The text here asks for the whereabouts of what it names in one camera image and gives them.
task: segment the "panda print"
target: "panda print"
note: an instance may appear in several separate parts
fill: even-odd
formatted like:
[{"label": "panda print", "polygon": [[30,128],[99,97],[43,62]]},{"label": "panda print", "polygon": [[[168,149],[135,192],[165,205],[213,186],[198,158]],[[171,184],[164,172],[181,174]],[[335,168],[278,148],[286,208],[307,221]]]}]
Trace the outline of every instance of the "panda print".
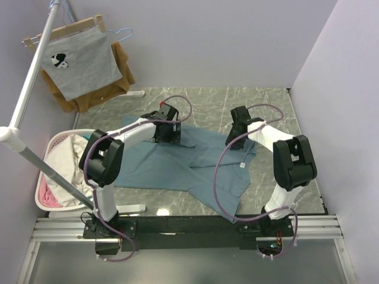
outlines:
[{"label": "panda print", "polygon": [[52,56],[52,63],[57,68],[67,68],[69,63],[65,61],[66,55],[64,53],[58,53]]}]

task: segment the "brown garment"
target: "brown garment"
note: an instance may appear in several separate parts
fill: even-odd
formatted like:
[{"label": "brown garment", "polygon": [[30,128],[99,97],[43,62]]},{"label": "brown garment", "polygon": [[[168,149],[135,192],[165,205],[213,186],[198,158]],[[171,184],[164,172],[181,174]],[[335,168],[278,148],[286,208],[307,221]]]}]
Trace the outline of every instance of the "brown garment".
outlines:
[{"label": "brown garment", "polygon": [[78,112],[85,112],[89,108],[96,105],[102,104],[115,96],[122,95],[129,90],[130,85],[136,83],[134,77],[131,74],[128,64],[128,55],[124,52],[119,42],[112,43],[111,45],[113,55],[123,77],[120,80],[109,84],[108,86],[102,87],[93,92],[87,93],[85,95],[79,96],[71,101],[66,101],[65,97],[62,95],[58,87],[54,84],[53,80],[47,74],[47,72],[41,69],[41,74],[43,80],[47,83],[50,92],[56,98],[58,104],[63,109],[64,112],[72,112],[76,110]]}]

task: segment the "white wall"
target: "white wall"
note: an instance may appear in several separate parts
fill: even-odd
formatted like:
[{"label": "white wall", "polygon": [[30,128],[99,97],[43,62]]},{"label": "white wall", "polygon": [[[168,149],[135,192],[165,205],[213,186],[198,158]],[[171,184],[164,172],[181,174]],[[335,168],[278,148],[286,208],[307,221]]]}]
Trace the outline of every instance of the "white wall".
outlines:
[{"label": "white wall", "polygon": [[[7,126],[32,58],[21,40],[40,33],[44,20],[31,1],[4,0],[0,21],[0,125]],[[73,119],[73,114],[59,109],[38,78],[21,125],[21,138],[42,156],[50,138],[70,129]],[[34,203],[38,170],[1,144],[0,161],[0,275],[2,283],[15,283],[41,214]]]},{"label": "white wall", "polygon": [[291,96],[360,283],[378,283],[379,1],[339,0]]},{"label": "white wall", "polygon": [[134,29],[122,46],[137,86],[289,88],[337,0],[72,2],[81,19],[108,14],[108,28]]}]

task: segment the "pink cloth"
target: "pink cloth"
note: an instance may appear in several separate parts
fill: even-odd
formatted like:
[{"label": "pink cloth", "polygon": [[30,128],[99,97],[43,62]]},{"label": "pink cloth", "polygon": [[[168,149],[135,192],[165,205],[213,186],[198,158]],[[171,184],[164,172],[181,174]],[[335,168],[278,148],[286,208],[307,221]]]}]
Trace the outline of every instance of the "pink cloth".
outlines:
[{"label": "pink cloth", "polygon": [[50,191],[50,188],[47,186],[44,175],[42,175],[41,177],[41,184],[40,184],[40,189],[38,191],[38,197],[39,197],[40,203],[43,206],[52,207],[52,208],[62,207],[61,205],[58,204],[58,201],[55,199],[54,195]]}]

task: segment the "wooden hanger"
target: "wooden hanger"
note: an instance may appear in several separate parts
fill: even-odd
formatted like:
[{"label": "wooden hanger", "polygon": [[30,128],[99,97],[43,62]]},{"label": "wooden hanger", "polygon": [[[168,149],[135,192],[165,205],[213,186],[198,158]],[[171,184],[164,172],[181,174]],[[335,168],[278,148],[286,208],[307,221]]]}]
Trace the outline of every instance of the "wooden hanger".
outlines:
[{"label": "wooden hanger", "polygon": [[[82,30],[86,30],[87,28],[92,28],[94,26],[98,25],[100,28],[100,31],[102,33],[107,31],[107,28],[104,24],[104,19],[102,18],[102,15],[96,15],[94,17],[84,19],[78,22],[73,22],[72,24],[66,25],[64,27],[56,28],[52,31],[52,34],[50,36],[50,40],[55,40],[57,38],[66,37],[70,34],[80,32]],[[36,51],[36,46],[34,45],[32,39],[40,38],[42,34],[37,34],[34,38],[25,38],[24,44],[34,53]]]}]

